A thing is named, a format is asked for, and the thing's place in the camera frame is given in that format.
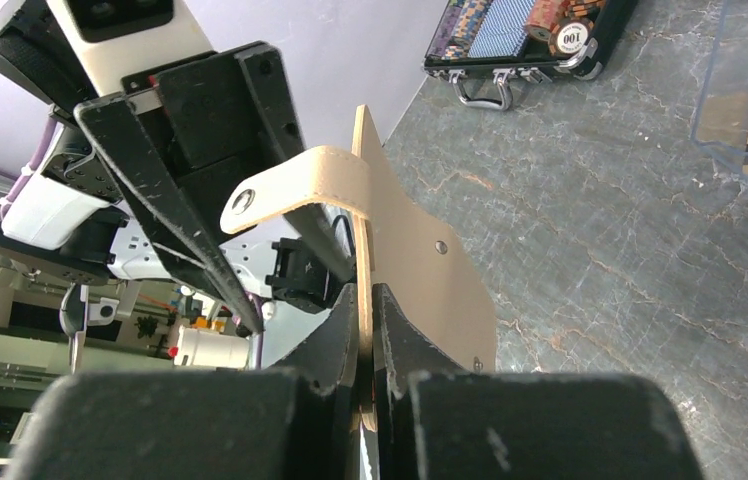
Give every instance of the transparent plastic bin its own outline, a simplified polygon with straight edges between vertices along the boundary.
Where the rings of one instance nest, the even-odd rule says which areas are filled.
[[[748,180],[748,0],[725,0],[692,141]]]

